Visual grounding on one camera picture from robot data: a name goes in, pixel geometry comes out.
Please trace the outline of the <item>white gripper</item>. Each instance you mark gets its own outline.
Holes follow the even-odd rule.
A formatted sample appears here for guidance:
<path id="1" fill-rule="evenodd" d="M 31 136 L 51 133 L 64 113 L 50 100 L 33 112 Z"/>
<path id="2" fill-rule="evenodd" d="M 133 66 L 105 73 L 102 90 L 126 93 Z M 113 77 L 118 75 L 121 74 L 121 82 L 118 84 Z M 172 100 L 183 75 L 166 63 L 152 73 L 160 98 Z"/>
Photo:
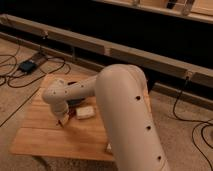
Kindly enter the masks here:
<path id="1" fill-rule="evenodd" d="M 66 125 L 70 119 L 70 115 L 67 115 L 69 111 L 69 106 L 66 101 L 59 102 L 59 103 L 54 103 L 50 105 L 52 113 L 57 117 L 57 118 L 62 118 L 60 119 L 63 123 L 63 126 Z"/>

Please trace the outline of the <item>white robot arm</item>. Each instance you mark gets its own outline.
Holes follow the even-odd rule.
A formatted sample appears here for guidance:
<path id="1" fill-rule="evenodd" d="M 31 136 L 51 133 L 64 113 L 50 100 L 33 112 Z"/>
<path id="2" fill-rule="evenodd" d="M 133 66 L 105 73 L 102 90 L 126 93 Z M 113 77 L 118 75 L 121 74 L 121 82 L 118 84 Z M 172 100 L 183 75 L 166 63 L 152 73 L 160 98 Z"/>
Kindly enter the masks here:
<path id="1" fill-rule="evenodd" d="M 94 96 L 118 171 L 171 171 L 146 104 L 146 89 L 139 67 L 114 64 L 71 85 L 57 79 L 42 98 L 61 119 L 68 112 L 69 100 Z"/>

